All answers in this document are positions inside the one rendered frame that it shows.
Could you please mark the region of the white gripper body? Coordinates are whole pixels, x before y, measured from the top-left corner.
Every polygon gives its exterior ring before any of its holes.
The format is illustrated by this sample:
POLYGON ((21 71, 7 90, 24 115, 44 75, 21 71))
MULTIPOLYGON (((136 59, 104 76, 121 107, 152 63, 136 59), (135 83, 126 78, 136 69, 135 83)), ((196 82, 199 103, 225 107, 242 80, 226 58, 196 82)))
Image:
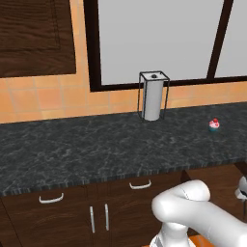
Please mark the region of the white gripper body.
POLYGON ((234 194, 239 200, 247 200, 247 177, 242 177, 239 180, 238 187, 235 190, 234 194))

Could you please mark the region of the narrow dark wood drawer front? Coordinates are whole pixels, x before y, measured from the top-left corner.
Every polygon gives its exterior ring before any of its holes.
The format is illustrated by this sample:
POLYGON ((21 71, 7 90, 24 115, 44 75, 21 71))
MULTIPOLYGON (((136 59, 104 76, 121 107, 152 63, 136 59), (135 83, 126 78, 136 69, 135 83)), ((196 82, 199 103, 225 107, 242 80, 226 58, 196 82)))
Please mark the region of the narrow dark wood drawer front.
POLYGON ((180 183, 180 172, 161 173, 158 175, 142 176, 138 178, 125 178, 115 181, 110 181, 108 184, 108 193, 111 196, 137 195, 148 194, 157 195, 169 188, 172 188, 180 183), (144 185, 151 180, 151 187, 140 190, 133 190, 129 187, 131 182, 133 185, 144 185))

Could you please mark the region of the wide dark wood drawer front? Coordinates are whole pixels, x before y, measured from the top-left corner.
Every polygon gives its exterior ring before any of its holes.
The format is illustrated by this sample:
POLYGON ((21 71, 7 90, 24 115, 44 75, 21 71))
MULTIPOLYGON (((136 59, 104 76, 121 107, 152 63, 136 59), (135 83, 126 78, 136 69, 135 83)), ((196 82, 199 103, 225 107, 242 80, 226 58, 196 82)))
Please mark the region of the wide dark wood drawer front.
POLYGON ((84 186, 73 186, 69 188, 57 188, 46 191, 24 193, 3 197, 2 201, 6 208, 20 207, 25 209, 38 208, 39 206, 69 205, 81 203, 86 199, 87 191, 84 186), (39 196, 43 200, 54 199, 64 193, 64 199, 61 202, 49 205, 42 205, 39 202, 39 196))

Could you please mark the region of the pink cupcake with teal wrapper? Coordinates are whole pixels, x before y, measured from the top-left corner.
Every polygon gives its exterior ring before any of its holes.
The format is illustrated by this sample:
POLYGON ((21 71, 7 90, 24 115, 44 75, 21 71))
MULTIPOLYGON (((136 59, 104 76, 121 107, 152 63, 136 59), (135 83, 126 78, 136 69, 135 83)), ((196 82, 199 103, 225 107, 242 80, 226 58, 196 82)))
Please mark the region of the pink cupcake with teal wrapper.
POLYGON ((210 131, 217 131, 220 127, 220 123, 217 118, 214 118, 208 123, 208 129, 210 131))

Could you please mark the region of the dark wood base cupboard door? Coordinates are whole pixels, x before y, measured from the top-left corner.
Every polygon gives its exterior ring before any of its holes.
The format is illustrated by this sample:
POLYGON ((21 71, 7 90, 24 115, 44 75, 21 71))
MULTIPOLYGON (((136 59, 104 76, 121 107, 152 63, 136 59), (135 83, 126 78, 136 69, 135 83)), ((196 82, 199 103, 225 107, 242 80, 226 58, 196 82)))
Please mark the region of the dark wood base cupboard door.
POLYGON ((23 247, 94 247, 90 211, 83 203, 3 204, 23 247))
POLYGON ((144 247, 159 232, 161 223, 151 211, 151 198, 119 196, 98 202, 96 247, 144 247), (109 231, 105 228, 105 208, 109 208, 109 231))

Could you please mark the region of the white paper towel roll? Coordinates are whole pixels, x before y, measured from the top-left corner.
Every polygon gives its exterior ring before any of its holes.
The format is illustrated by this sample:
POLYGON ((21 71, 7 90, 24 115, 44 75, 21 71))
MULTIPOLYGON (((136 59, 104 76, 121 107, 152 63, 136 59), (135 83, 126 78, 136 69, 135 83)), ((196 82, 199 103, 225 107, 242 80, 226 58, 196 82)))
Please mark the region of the white paper towel roll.
POLYGON ((160 72, 145 72, 144 77, 142 117, 152 122, 159 119, 165 77, 160 72))

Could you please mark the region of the dark framed window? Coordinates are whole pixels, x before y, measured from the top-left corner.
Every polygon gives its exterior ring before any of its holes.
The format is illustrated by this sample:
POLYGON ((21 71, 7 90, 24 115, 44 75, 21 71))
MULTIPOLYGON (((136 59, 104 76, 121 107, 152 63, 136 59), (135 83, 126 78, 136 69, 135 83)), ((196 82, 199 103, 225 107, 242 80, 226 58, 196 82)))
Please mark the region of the dark framed window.
POLYGON ((247 81, 247 0, 83 0, 93 92, 247 81))

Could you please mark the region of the dark wood wall cupboard door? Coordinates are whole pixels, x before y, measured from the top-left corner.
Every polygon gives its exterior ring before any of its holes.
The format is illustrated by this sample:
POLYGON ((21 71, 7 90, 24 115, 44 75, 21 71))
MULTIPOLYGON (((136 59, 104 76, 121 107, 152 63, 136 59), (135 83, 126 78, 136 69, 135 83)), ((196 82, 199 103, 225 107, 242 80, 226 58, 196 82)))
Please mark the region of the dark wood wall cupboard door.
POLYGON ((75 73, 69 0, 0 0, 0 78, 75 73))

